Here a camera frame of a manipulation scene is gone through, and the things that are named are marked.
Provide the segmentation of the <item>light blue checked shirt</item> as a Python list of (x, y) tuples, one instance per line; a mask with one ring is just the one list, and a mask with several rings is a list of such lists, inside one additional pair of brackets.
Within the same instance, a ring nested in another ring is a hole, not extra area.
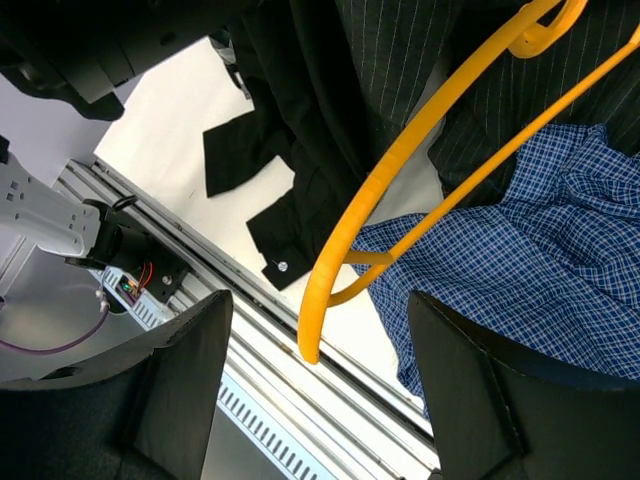
[(638, 153), (601, 124), (549, 125), (518, 150), (499, 203), (450, 212), (369, 286), (397, 380), (421, 397), (414, 291), (544, 355), (637, 379)]

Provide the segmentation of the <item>yellow hanger of checked shirt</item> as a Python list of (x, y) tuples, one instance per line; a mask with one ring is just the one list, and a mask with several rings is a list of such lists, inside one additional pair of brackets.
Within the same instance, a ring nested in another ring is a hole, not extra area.
[(350, 301), (365, 290), (465, 196), (501, 166), (518, 147), (638, 50), (639, 35), (633, 33), (619, 50), (487, 159), (389, 251), (352, 250), (353, 241), (364, 222), (369, 219), (410, 155), (472, 83), (504, 51), (509, 51), (520, 59), (542, 54), (572, 28), (587, 6), (584, 1), (566, 1), (549, 25), (541, 25), (540, 18), (555, 5), (553, 1), (532, 1), (492, 34), (421, 108), (364, 181), (326, 241), (307, 282), (297, 327), (297, 345), (304, 361), (311, 365), (319, 361), (322, 329), (328, 309)]

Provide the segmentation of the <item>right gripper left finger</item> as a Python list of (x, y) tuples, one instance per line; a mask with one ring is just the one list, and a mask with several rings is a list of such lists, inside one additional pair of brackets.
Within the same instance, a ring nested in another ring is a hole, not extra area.
[(99, 355), (2, 383), (2, 478), (200, 478), (232, 314), (218, 290)]

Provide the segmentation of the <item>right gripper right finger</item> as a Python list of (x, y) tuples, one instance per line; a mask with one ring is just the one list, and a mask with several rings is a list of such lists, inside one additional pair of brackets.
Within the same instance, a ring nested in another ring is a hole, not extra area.
[(408, 318), (435, 478), (638, 478), (638, 382), (538, 353), (423, 292)]

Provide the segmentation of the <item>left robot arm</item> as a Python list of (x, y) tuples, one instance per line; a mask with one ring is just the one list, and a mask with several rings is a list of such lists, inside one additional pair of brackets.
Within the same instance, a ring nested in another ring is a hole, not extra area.
[(53, 187), (93, 150), (138, 78), (221, 29), (238, 1), (5, 1), (1, 5), (1, 224), (66, 263), (142, 272), (157, 244), (122, 201)]

